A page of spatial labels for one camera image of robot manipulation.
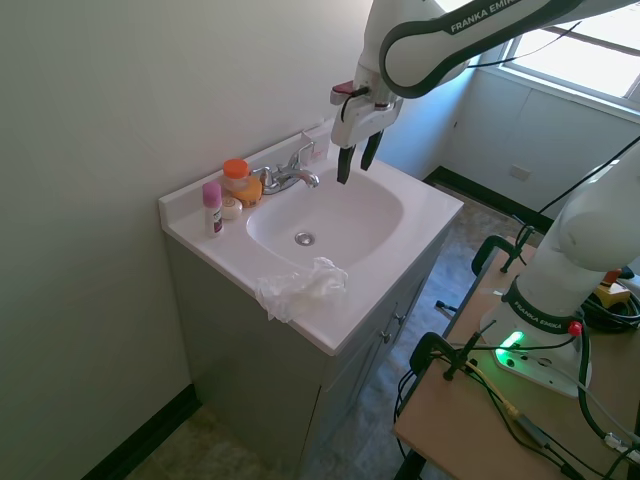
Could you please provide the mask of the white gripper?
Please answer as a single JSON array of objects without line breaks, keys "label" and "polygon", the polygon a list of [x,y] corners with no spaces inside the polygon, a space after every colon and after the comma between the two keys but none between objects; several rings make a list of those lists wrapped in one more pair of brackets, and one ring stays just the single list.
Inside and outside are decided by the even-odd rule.
[{"label": "white gripper", "polygon": [[351,172],[351,162],[356,144],[367,140],[362,153],[360,168],[367,171],[373,163],[384,131],[395,123],[403,105],[397,99],[386,109],[378,109],[364,96],[351,99],[346,108],[338,108],[331,141],[340,149],[338,155],[337,181],[345,185]]}]

